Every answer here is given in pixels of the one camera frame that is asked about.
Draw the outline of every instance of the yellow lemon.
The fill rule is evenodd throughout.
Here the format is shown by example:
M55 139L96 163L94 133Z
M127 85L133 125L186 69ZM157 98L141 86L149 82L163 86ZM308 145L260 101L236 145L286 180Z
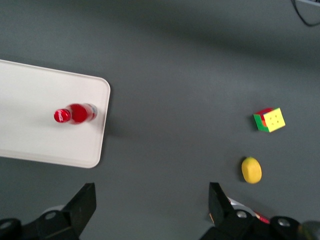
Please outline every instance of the yellow lemon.
M250 184L258 183L262 178L262 170L259 162L253 157L247 157L241 165L244 180Z

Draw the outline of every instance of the black cable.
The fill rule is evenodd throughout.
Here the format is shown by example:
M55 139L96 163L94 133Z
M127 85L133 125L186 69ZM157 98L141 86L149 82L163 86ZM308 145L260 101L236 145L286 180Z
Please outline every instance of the black cable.
M300 14L298 8L297 8L297 3L296 3L296 0L291 0L292 2L292 5L294 7L294 10L296 11L296 14L298 14L299 18L302 20L302 22L307 25L308 27L315 27L315 26L318 26L320 25L320 22L317 22L317 23L308 23Z

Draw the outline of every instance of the gray surface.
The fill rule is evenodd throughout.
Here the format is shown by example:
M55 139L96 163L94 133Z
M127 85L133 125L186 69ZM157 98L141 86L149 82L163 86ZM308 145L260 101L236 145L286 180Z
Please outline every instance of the gray surface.
M103 77L111 102L97 167L0 158L0 218L95 182L81 239L196 240L214 181L269 217L320 220L319 39L289 0L1 1L1 59ZM287 126L256 131L265 107ZM244 156L260 183L239 177Z

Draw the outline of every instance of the plastic bottle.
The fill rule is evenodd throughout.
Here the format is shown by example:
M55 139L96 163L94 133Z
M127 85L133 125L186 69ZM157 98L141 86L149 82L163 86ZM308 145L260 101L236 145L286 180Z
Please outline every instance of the plastic bottle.
M97 113L96 106L92 104L73 103L55 111L54 119L58 123L81 124L95 119Z

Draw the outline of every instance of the white plate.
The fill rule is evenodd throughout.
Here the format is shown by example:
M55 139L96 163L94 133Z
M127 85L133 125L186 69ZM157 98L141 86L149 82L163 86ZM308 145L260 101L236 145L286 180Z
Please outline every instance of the white plate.
M93 168L101 157L110 85L100 77L0 60L0 156ZM54 112L93 104L97 117L58 123Z

